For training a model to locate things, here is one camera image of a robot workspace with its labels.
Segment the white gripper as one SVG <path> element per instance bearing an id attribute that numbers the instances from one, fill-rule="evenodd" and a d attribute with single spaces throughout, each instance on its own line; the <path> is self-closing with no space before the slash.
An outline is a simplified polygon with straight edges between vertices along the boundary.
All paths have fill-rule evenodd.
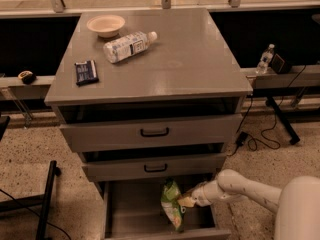
<path id="1" fill-rule="evenodd" d="M 204 207 L 211 205 L 221 196 L 221 188 L 216 180 L 202 182 L 184 193 L 177 202 L 182 207 L 192 208 L 196 205 Z"/>

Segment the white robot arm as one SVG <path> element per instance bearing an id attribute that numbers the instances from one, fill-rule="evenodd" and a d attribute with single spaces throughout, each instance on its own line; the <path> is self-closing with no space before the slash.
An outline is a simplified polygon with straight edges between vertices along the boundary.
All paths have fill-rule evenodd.
<path id="1" fill-rule="evenodd" d="M 222 170 L 215 180 L 201 182 L 179 197 L 184 207 L 246 197 L 276 215 L 274 240 L 320 240 L 320 179 L 298 176 L 282 189 Z"/>

